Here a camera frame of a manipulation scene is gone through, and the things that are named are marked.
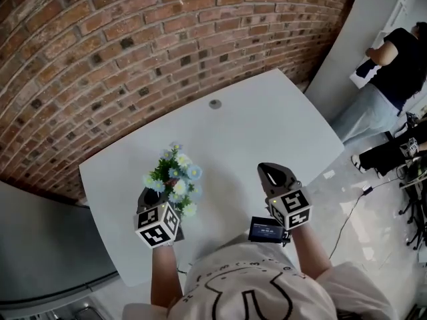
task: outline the artificial flower bouquet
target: artificial flower bouquet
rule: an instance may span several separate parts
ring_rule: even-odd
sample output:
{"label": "artificial flower bouquet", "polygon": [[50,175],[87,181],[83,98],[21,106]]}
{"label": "artificial flower bouquet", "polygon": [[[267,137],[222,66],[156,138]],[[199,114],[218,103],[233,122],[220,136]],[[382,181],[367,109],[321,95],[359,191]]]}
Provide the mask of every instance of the artificial flower bouquet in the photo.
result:
{"label": "artificial flower bouquet", "polygon": [[200,179],[202,170],[182,153],[182,145],[173,142],[170,147],[163,151],[154,171],[143,176],[143,182],[148,189],[165,193],[181,217],[189,217],[197,211],[195,202],[201,197],[201,187],[197,180]]}

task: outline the light blue jeans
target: light blue jeans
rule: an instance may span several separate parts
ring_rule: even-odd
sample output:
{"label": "light blue jeans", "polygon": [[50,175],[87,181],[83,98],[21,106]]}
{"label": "light blue jeans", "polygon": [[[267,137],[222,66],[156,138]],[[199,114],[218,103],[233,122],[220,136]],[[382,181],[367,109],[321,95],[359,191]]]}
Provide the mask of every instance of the light blue jeans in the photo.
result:
{"label": "light blue jeans", "polygon": [[398,120],[399,110],[387,100],[375,85],[366,84],[356,98],[331,127],[342,143],[389,131]]}

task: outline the white flower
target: white flower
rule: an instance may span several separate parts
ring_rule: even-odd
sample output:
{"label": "white flower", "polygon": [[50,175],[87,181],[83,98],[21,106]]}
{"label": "white flower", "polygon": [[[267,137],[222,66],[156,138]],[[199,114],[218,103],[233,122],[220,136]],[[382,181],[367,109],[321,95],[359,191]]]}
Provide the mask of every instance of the white flower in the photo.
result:
{"label": "white flower", "polygon": [[196,211],[197,211],[197,205],[195,203],[191,203],[190,205],[187,205],[183,208],[182,213],[186,217],[191,217],[195,215]]}
{"label": "white flower", "polygon": [[186,169],[188,167],[188,165],[192,164],[192,161],[190,160],[190,158],[187,155],[183,154],[183,153],[179,153],[176,156],[176,162],[178,163],[178,165],[181,168],[184,168],[184,169]]}
{"label": "white flower", "polygon": [[187,185],[183,179],[178,180],[178,182],[173,186],[173,192],[177,195],[183,195],[187,192]]}

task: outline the black shirt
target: black shirt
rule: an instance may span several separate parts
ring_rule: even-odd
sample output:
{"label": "black shirt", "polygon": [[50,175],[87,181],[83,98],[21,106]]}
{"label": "black shirt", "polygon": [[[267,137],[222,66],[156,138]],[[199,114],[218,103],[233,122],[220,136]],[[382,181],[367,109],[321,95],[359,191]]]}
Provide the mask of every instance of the black shirt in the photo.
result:
{"label": "black shirt", "polygon": [[389,65],[381,67],[370,83],[397,109],[402,110],[406,100],[416,92],[412,82],[420,79],[415,77],[415,73],[422,60],[422,50],[418,39],[405,29],[395,29],[384,38],[386,41],[396,46],[398,55]]}

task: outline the brick wall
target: brick wall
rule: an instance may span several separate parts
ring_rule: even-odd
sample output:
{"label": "brick wall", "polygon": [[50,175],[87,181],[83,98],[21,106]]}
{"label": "brick wall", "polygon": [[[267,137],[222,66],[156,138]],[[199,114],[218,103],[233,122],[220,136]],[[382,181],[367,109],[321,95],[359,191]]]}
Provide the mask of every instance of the brick wall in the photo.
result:
{"label": "brick wall", "polygon": [[78,165],[279,67],[310,79],[349,0],[0,0],[0,179],[81,199]]}

